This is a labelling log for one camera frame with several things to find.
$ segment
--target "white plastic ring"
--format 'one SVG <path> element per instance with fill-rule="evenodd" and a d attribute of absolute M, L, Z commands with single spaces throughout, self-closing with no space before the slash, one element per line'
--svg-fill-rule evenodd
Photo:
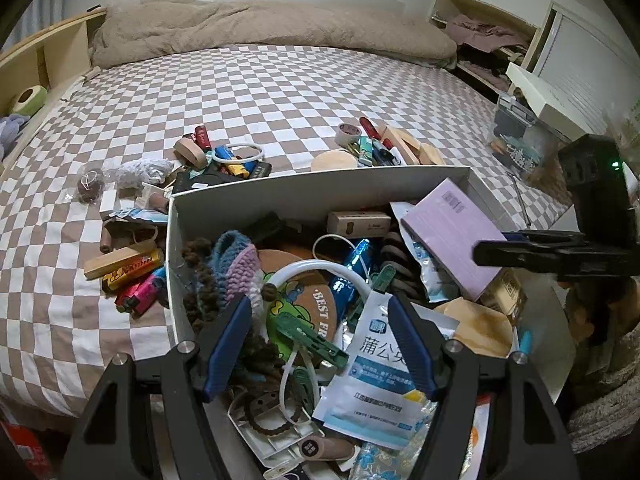
<path fill-rule="evenodd" d="M 229 160 L 228 158 L 219 158 L 215 153 L 215 148 L 211 151 L 210 156 L 212 160 L 220 164 L 247 164 L 248 162 L 254 162 L 255 160 L 260 160 L 264 158 L 264 148 L 260 144 L 251 144 L 247 142 L 237 142 L 235 144 L 225 144 L 226 148 L 253 148 L 254 150 L 258 150 L 257 155 L 248 156 L 247 158 L 233 158 Z"/>
<path fill-rule="evenodd" d="M 271 283 L 271 285 L 275 285 L 277 289 L 280 289 L 291 278 L 309 270 L 328 270 L 332 274 L 344 278 L 345 280 L 353 284 L 355 289 L 362 297 L 362 301 L 367 303 L 367 298 L 369 297 L 369 294 L 371 294 L 371 287 L 367 285 L 367 282 L 364 280 L 364 278 L 360 276 L 355 270 L 347 269 L 347 267 L 345 267 L 344 265 L 336 264 L 335 262 L 328 262 L 326 260 L 302 260 L 300 262 L 293 262 L 292 264 L 282 267 L 280 270 L 274 272 L 267 280 L 267 283 Z M 265 318 L 260 324 L 260 333 L 266 340 L 269 339 L 266 323 L 268 310 L 268 304 L 265 301 Z"/>

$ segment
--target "medicine packet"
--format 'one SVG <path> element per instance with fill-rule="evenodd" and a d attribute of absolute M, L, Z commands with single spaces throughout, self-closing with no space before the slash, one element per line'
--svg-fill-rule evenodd
<path fill-rule="evenodd" d="M 460 297 L 460 288 L 449 273 L 433 257 L 433 255 L 406 230 L 401 219 L 415 206 L 410 202 L 392 202 L 393 211 L 400 229 L 400 235 L 415 261 L 420 264 L 420 281 L 424 285 L 429 301 L 441 303 Z"/>
<path fill-rule="evenodd" d="M 127 220 L 137 224 L 156 224 L 167 225 L 169 222 L 169 215 L 159 213 L 158 211 L 152 211 L 151 209 L 118 209 L 107 215 L 107 219 L 119 218 L 121 220 Z"/>
<path fill-rule="evenodd" d="M 390 294 L 372 292 L 347 348 L 349 361 L 322 393 L 313 417 L 326 428 L 391 449 L 406 447 L 423 418 L 427 402 L 416 390 L 388 324 Z M 414 305 L 449 338 L 457 320 Z"/>

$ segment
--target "tape roll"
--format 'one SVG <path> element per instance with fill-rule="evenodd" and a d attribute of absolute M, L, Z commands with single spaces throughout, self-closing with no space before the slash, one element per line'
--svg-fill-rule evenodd
<path fill-rule="evenodd" d="M 362 136 L 362 130 L 353 124 L 342 123 L 338 125 L 338 131 L 335 134 L 335 143 L 338 146 L 346 148 L 349 144 L 358 143 Z"/>
<path fill-rule="evenodd" d="M 33 117 L 44 106 L 46 99 L 46 88 L 32 86 L 13 98 L 9 106 L 10 113 Z"/>
<path fill-rule="evenodd" d="M 178 139 L 174 144 L 174 150 L 196 170 L 202 170 L 207 166 L 207 157 L 202 149 L 187 137 Z"/>

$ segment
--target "bed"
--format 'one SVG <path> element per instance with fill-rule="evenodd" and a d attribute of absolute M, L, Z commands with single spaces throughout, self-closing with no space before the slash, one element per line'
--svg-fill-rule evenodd
<path fill-rule="evenodd" d="M 82 273 L 99 254 L 94 206 L 68 193 L 90 161 L 175 158 L 173 145 L 205 124 L 213 142 L 264 146 L 273 175 L 309 171 L 335 149 L 335 127 L 362 115 L 407 129 L 471 166 L 516 224 L 520 205 L 485 146 L 494 105 L 446 70 L 317 46 L 236 45 L 116 66 L 77 90 L 45 122 L 0 186 L 0 396 L 78 416 L 116 352 L 136 359 L 174 344 L 168 310 L 120 314 Z M 521 186 L 533 228 L 565 206 Z"/>

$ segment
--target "wooden block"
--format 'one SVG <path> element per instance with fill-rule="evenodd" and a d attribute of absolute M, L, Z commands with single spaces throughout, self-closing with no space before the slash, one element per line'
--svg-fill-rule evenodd
<path fill-rule="evenodd" d="M 412 136 L 412 134 L 410 134 L 408 131 L 402 130 L 401 128 L 394 128 L 392 126 L 388 126 L 388 128 L 395 131 L 395 133 L 398 134 L 402 140 L 404 140 L 409 148 L 411 148 L 412 152 L 414 152 L 416 155 L 418 154 L 418 151 L 420 150 L 420 141 L 418 139 Z"/>
<path fill-rule="evenodd" d="M 418 158 L 420 158 L 420 163 L 425 166 L 431 166 L 432 164 L 444 166 L 444 160 L 442 155 L 440 155 L 440 150 L 426 142 L 420 144 Z"/>
<path fill-rule="evenodd" d="M 490 357 L 507 357 L 511 350 L 511 323 L 501 312 L 457 298 L 445 304 L 444 314 L 460 324 L 453 337 L 475 353 Z"/>
<path fill-rule="evenodd" d="M 420 160 L 414 155 L 407 143 L 402 140 L 402 137 L 398 135 L 395 129 L 391 129 L 388 126 L 384 126 L 378 131 L 382 139 L 389 139 L 391 143 L 398 149 L 402 158 L 408 166 L 420 166 Z"/>
<path fill-rule="evenodd" d="M 129 247 L 123 247 L 117 249 L 109 254 L 103 254 L 97 256 L 84 263 L 84 276 L 88 280 L 94 278 L 100 278 L 105 274 L 109 274 L 114 270 L 119 269 L 133 260 L 135 260 L 140 254 L 147 254 L 156 248 L 155 240 L 145 240 L 137 244 L 130 245 Z"/>

